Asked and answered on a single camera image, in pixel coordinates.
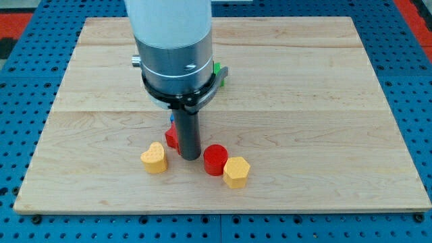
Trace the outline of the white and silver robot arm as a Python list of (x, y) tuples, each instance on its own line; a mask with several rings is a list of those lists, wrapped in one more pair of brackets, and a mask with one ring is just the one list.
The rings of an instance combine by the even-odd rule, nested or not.
[(228, 68), (213, 63), (210, 0), (126, 0), (146, 91), (165, 109), (193, 115)]

